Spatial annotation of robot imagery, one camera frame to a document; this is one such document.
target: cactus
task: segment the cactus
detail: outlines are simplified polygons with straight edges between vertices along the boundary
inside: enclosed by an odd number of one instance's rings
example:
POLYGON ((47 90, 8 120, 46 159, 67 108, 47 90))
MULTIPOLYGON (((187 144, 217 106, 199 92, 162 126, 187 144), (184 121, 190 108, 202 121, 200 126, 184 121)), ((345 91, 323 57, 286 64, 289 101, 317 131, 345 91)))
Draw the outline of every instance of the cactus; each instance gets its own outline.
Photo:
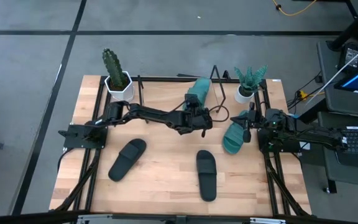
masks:
POLYGON ((122 73, 117 55, 110 49, 103 50, 103 61, 110 76, 110 85, 119 91, 128 85, 126 76, 122 73))
POLYGON ((239 77, 239 81, 241 87, 246 91, 256 92, 258 89, 258 85, 260 81, 262 81, 267 70, 267 65, 258 69, 255 73, 252 73, 252 68, 248 67, 247 75, 243 75, 242 72, 234 67, 234 71, 236 71, 237 76, 239 77))

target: potted plant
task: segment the potted plant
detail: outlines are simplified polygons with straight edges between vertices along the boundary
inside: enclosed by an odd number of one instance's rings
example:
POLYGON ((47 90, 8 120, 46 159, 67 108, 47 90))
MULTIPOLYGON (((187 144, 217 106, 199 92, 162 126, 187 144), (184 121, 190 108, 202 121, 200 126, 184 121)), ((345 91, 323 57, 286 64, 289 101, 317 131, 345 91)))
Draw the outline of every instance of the potted plant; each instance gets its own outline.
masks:
POLYGON ((254 93, 258 91, 258 85, 262 81, 266 73, 267 65, 258 69, 255 73, 252 73, 252 68, 248 67, 247 75, 243 75, 241 71, 234 67, 237 76, 239 77, 240 85, 237 89, 234 98, 239 103, 248 103, 254 96, 254 93))
POLYGON ((122 71, 117 55, 110 49, 103 50, 104 65, 109 76, 104 80, 111 96, 117 100, 131 101, 135 88, 128 72, 122 71))

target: wooden table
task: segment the wooden table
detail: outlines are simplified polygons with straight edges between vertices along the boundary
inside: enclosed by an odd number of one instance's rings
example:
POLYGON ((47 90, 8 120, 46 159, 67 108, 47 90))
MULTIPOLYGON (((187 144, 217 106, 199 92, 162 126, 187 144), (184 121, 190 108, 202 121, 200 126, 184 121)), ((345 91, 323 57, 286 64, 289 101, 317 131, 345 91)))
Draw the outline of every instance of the wooden table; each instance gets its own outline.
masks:
MULTIPOLYGON (((91 120, 94 102, 98 92, 100 76, 85 75, 73 115, 75 124, 91 120)), ((193 82, 145 82, 143 99, 145 106, 170 111, 184 100, 187 89, 193 82)), ((137 82, 135 98, 139 103, 137 82)), ((227 99, 224 103, 230 116, 237 116, 248 105, 241 105, 234 99, 238 84, 223 83, 227 99)), ((268 94, 272 108, 287 111, 283 87, 280 80, 267 80, 268 94)), ((218 83, 213 83, 206 106, 217 105, 223 96, 218 83)), ((104 108, 104 88, 99 115, 104 108)), ((221 119, 226 112, 212 114, 221 119)), ((96 177, 92 212, 135 213, 135 214, 186 214, 225 216, 271 216, 269 189, 264 159, 259 151, 257 135, 251 130, 252 140, 243 144, 236 155, 226 153, 221 145, 223 135, 231 124, 230 120, 214 123, 214 128, 179 135, 164 124, 132 120, 125 125, 109 127, 106 147, 102 149, 96 177), (134 138, 147 142, 147 149, 135 166, 120 181, 113 182, 108 171, 119 151, 134 138), (196 153, 205 149, 213 153, 217 163, 218 195, 213 202, 202 201, 196 172, 196 153)), ((78 182, 84 149, 75 149, 67 154, 61 163, 53 190, 50 208, 56 208, 68 196, 78 182)), ((296 201, 310 213, 310 205, 298 160, 291 154, 281 153, 285 183, 296 201)), ((281 213, 282 201, 277 186, 276 196, 281 213)), ((80 208, 85 206, 87 186, 83 191, 80 208)))

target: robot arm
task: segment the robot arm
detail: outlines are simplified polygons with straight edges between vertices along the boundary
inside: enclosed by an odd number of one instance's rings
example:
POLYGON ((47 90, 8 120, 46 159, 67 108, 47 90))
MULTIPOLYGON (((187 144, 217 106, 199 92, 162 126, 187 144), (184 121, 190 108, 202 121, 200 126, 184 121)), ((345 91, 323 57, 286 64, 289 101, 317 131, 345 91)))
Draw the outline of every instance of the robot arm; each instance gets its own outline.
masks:
POLYGON ((126 124, 132 119, 146 119, 163 123, 167 125, 168 128, 178 131, 181 135, 202 129, 202 137, 204 137, 205 131, 212 128, 212 118, 209 115, 209 110, 201 106, 196 95, 186 94, 183 103, 186 104, 184 111, 172 110, 166 112, 141 106, 137 103, 118 101, 108 104, 106 111, 101 117, 96 121, 88 121, 86 125, 99 127, 109 125, 116 126, 118 124, 126 124), (125 106, 128 112, 122 115, 125 106))
POLYGON ((250 141, 250 128, 264 133, 270 145, 283 146, 285 141, 303 141, 316 143, 332 150, 346 149, 346 137, 338 129, 328 129, 312 124, 302 123, 278 109, 267 109, 265 117, 250 104, 248 113, 231 118, 244 128, 243 140, 250 141))

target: gray carpet floor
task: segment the gray carpet floor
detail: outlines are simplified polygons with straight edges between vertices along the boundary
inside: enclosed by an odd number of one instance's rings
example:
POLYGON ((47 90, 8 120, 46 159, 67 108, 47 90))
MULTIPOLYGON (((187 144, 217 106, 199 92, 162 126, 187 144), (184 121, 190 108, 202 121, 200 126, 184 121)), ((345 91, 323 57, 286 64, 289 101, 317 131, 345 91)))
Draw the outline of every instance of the gray carpet floor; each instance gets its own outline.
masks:
MULTIPOLYGON (((288 12, 308 2, 281 0, 288 12)), ((81 0, 0 0, 1 30, 71 30, 81 0)), ((353 1, 358 10, 358 1, 353 1)), ((353 18, 341 2, 317 2, 296 17, 260 0, 88 0, 79 30, 284 30, 339 31, 353 18)), ((9 206, 22 175, 48 97, 67 46, 68 35, 0 35, 0 215, 9 206)), ((287 99, 319 71, 316 43, 333 37, 233 35, 78 35, 48 126, 23 213, 45 212, 57 174, 63 138, 57 133, 71 121, 83 75, 106 75, 101 59, 114 49, 131 75, 207 76, 213 65, 268 65, 266 78, 283 82, 287 99)), ((305 88, 319 87, 312 82, 305 88)), ((306 108, 298 106, 296 114, 306 108)), ((327 195, 322 154, 303 156, 304 178, 312 212, 321 218, 358 221, 358 185, 338 183, 327 195)))

